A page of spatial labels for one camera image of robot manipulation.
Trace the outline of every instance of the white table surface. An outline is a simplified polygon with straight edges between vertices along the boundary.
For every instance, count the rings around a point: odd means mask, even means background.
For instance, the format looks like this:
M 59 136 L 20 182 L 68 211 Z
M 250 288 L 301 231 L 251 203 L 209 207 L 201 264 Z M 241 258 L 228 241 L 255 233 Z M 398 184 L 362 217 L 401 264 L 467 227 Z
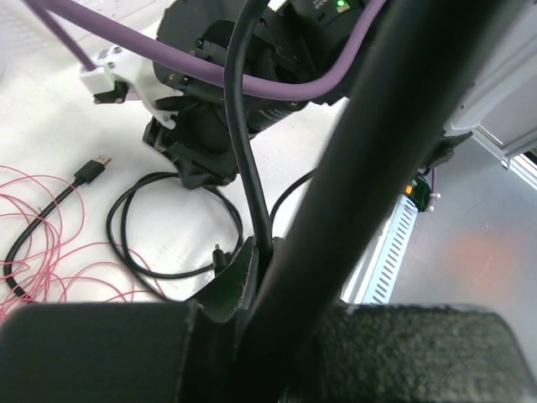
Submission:
M 164 156 L 142 142 L 150 115 L 141 103 L 95 106 L 77 78 L 78 70 L 75 60 L 58 45 L 12 60 L 0 82 L 0 165 L 70 181 L 75 170 L 89 159 L 99 154 L 112 157 L 106 172 L 90 186 L 81 188 L 86 225 L 81 235 L 62 249 L 62 254 L 88 243 L 105 242 L 106 215 L 117 197 L 142 175 L 174 169 Z M 338 106 L 310 105 L 253 141 L 269 208 L 288 185 L 314 167 L 340 110 Z M 15 177 L 0 169 L 0 185 Z M 64 186 L 54 181 L 44 183 L 54 193 Z M 282 206 L 274 235 L 285 233 L 302 191 Z M 44 207 L 50 201 L 29 181 L 9 187 L 9 192 L 34 207 Z M 242 215 L 245 237 L 252 234 L 240 179 L 223 192 Z M 61 211 L 68 238 L 80 224 L 80 203 L 73 196 Z M 0 201 L 0 214 L 7 212 L 14 212 L 13 207 Z M 25 222 L 21 217 L 0 218 L 0 225 L 3 259 Z M 43 239 L 42 232 L 37 239 Z M 139 192 L 129 216 L 128 234 L 130 246 L 148 261 L 151 269 L 166 273 L 200 267 L 210 261 L 216 243 L 230 250 L 236 240 L 234 225 L 220 202 L 204 191 L 187 191 L 178 181 L 163 181 Z M 62 260 L 56 273 L 60 277 L 73 275 L 91 263 L 106 260 L 115 261 L 107 246 L 92 247 Z M 125 292 L 131 290 L 128 274 L 110 264 L 95 268 L 91 275 Z M 211 277 L 205 274 L 161 284 L 167 295 L 184 299 Z M 0 301 L 7 294 L 7 286 L 0 285 Z M 70 289 L 68 301 L 102 301 L 111 296 L 114 293 L 106 286 L 81 280 Z M 136 300 L 147 298 L 136 295 Z

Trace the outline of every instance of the purple cable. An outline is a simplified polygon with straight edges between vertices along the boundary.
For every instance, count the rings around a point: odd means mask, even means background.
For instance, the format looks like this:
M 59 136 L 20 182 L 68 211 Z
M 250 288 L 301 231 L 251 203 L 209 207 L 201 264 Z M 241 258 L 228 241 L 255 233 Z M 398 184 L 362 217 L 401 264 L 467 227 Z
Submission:
M 326 94 L 348 72 L 369 27 L 386 1 L 371 0 L 368 3 L 336 63 L 323 77 L 305 84 L 284 84 L 244 76 L 244 93 L 255 97 L 281 101 L 309 101 Z M 150 39 L 70 0 L 41 0 L 40 2 L 52 13 L 71 21 L 92 34 L 131 50 L 160 65 L 165 65 L 172 70 L 180 71 L 187 76 L 192 76 L 217 86 L 224 85 L 224 68 L 219 65 L 213 65 L 208 61 L 198 59 L 171 46 Z
M 61 25 L 52 17 L 42 6 L 42 3 L 34 0 L 24 0 L 26 5 L 36 15 L 41 22 L 47 26 L 53 34 L 55 34 L 59 40 L 75 55 L 75 57 L 82 63 L 84 68 L 88 71 L 96 69 L 95 64 L 91 61 L 90 57 L 82 50 L 82 48 L 65 32 Z
M 431 195 L 436 194 L 436 167 L 430 171 L 430 194 Z M 435 207 L 436 198 L 437 198 L 436 196 L 429 198 L 429 203 L 427 203 L 427 208 Z

